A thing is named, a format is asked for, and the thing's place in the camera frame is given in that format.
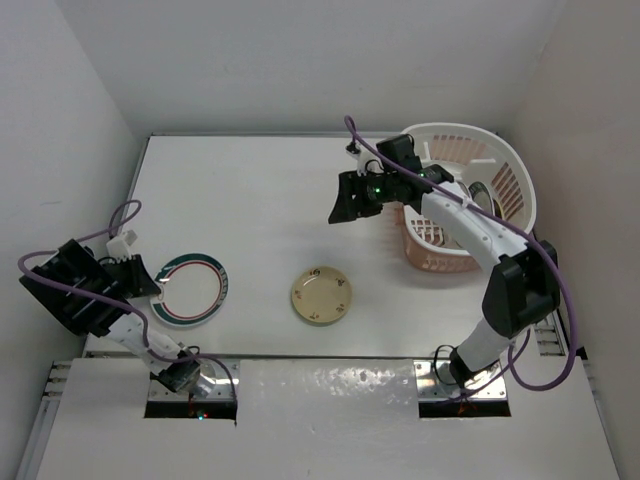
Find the green red rimmed plate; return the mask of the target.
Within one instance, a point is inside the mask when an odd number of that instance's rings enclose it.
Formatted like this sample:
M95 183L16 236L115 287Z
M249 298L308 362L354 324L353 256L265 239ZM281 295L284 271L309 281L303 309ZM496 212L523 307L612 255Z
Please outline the green red rimmed plate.
M193 328L208 322L222 308L229 290L224 266L204 253L175 257L154 278L160 293L150 298L151 312L173 328Z

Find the dark rimmed plate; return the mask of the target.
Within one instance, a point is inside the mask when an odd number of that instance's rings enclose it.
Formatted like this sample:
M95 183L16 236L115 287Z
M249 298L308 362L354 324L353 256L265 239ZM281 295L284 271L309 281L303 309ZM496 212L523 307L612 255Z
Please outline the dark rimmed plate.
M493 196L488 187L480 181L471 183L468 190L472 200L485 212L495 214Z

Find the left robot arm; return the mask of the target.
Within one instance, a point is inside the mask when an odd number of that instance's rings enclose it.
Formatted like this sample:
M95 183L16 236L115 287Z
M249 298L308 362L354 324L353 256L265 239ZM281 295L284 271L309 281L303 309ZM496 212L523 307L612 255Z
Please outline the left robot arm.
M19 282L68 331L106 338L133 353L173 393L192 390L201 364L186 347L149 325L129 300L161 292L140 255L100 262L71 239L55 251L18 260Z

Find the beige plate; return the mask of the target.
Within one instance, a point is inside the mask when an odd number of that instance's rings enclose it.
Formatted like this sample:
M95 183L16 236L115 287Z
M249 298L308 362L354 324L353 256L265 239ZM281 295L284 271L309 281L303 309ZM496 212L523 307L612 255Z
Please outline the beige plate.
M297 315L315 326L328 326L350 310L353 289L347 276L330 266L306 270L293 282L291 303Z

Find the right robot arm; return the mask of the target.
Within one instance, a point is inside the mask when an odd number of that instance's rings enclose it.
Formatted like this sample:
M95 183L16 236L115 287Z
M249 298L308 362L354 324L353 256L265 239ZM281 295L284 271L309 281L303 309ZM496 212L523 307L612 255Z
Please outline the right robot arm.
M525 328L558 307L555 250L482 210L442 166L422 165L408 134L376 146L353 136L345 149L358 167L339 175L329 223L376 216L384 204L399 202L442 227L489 275L481 320L439 373L441 382L462 388L495 364Z

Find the patterned white plate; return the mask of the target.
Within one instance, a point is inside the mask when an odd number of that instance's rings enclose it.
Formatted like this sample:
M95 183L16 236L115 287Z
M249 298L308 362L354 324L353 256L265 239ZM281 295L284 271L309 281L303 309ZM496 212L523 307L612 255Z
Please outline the patterned white plate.
M461 202L471 202L472 197L470 196L470 192L468 188L461 182L455 182L451 187L450 191L454 193L457 197L460 198Z

